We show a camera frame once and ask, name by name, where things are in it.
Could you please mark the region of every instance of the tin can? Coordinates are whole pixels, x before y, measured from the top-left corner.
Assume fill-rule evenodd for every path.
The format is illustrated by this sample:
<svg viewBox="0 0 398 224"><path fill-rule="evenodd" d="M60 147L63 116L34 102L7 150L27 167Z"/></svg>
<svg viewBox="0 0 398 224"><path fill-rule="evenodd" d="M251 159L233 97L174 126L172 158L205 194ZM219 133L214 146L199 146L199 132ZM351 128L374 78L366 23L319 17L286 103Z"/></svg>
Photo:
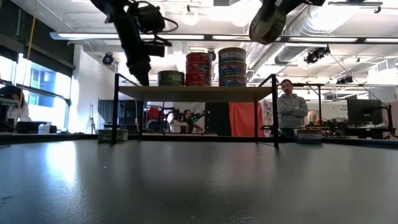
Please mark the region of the tin can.
<svg viewBox="0 0 398 224"><path fill-rule="evenodd" d="M230 75L246 76L246 64L244 62L224 62L218 65L220 78Z"/></svg>
<svg viewBox="0 0 398 224"><path fill-rule="evenodd" d="M184 86L184 73L172 70L160 71L157 73L159 86Z"/></svg>
<svg viewBox="0 0 398 224"><path fill-rule="evenodd" d="M209 63L188 63L185 69L187 74L189 73L205 73L210 75L211 64Z"/></svg>
<svg viewBox="0 0 398 224"><path fill-rule="evenodd" d="M207 82L192 82L187 86L211 86L211 84Z"/></svg>
<svg viewBox="0 0 398 224"><path fill-rule="evenodd" d="M203 52L192 52L187 54L187 64L207 63L211 65L211 55Z"/></svg>
<svg viewBox="0 0 398 224"><path fill-rule="evenodd" d="M243 76L227 76L218 79L219 86L246 86L248 79Z"/></svg>
<svg viewBox="0 0 398 224"><path fill-rule="evenodd" d="M187 73L185 75L185 85L190 86L193 83L211 84L211 76L207 73Z"/></svg>
<svg viewBox="0 0 398 224"><path fill-rule="evenodd" d="M224 62L245 62L246 51L239 47L227 47L218 52L218 63Z"/></svg>

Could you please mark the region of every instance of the red curtain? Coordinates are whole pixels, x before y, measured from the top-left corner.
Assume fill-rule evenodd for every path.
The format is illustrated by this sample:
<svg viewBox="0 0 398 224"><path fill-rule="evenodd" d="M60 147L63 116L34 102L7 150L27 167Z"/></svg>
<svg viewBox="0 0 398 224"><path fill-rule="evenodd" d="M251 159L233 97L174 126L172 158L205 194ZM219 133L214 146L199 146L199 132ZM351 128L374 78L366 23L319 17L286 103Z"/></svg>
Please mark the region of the red curtain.
<svg viewBox="0 0 398 224"><path fill-rule="evenodd" d="M262 113L261 104L257 103L258 136L264 137L261 131ZM254 137L254 104L229 103L229 118L231 120L232 137Z"/></svg>

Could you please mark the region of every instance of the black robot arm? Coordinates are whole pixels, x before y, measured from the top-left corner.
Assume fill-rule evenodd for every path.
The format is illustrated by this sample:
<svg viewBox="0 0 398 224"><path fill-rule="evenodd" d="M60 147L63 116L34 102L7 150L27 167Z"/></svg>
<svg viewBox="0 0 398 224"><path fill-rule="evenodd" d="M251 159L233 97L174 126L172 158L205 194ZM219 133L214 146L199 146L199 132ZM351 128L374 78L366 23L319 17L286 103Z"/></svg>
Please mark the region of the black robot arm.
<svg viewBox="0 0 398 224"><path fill-rule="evenodd" d="M149 56L163 57L165 46L171 46L169 41L157 36L165 29L165 18L161 15L160 8L148 2L145 6L138 7L140 2L130 0L90 1L107 16L107 23L114 24L126 54L130 74L134 75L141 85L149 86L148 72L151 69ZM174 23L177 29L176 22L169 19L168 21ZM144 42L140 33L153 34L154 40Z"/></svg>

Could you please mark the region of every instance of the computer monitor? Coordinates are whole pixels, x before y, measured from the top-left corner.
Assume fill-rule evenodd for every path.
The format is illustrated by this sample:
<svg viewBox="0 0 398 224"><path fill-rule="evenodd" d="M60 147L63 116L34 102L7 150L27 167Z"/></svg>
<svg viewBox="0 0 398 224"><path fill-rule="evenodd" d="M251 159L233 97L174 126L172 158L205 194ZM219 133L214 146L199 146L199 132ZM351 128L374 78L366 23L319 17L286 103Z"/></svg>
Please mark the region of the computer monitor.
<svg viewBox="0 0 398 224"><path fill-rule="evenodd" d="M348 121L350 123L383 122L380 100L347 99Z"/></svg>

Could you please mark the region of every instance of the shelf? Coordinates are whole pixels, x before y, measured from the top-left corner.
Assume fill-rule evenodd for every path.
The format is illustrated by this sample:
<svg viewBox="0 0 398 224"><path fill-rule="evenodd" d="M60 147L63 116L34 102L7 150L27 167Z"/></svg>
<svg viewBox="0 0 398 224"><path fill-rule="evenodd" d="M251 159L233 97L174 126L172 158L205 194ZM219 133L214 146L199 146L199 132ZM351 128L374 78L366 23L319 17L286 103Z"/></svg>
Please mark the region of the shelf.
<svg viewBox="0 0 398 224"><path fill-rule="evenodd" d="M138 101L254 102L271 94L271 87L121 86L119 91Z"/></svg>

